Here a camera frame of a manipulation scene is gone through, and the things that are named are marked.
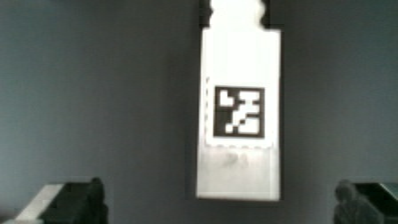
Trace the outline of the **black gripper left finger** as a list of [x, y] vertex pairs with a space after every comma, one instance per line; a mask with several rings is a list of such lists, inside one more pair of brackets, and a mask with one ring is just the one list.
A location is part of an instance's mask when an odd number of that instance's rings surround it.
[[109, 224], [102, 180], [49, 184], [15, 218], [15, 224]]

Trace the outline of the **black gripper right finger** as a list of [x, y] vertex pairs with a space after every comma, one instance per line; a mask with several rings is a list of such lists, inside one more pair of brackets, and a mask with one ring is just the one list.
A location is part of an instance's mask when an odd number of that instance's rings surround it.
[[335, 224], [398, 224], [398, 183], [354, 183], [337, 187]]

